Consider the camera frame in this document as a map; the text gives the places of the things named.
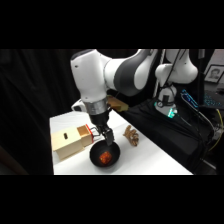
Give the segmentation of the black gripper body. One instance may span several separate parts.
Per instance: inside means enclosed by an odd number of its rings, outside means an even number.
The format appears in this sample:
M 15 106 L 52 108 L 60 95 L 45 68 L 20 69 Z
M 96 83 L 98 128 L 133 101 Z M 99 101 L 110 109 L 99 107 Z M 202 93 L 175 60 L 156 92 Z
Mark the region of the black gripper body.
M 100 133 L 107 133 L 110 131 L 107 122 L 109 120 L 109 112 L 106 111 L 97 115 L 90 115 L 91 122 L 97 127 Z

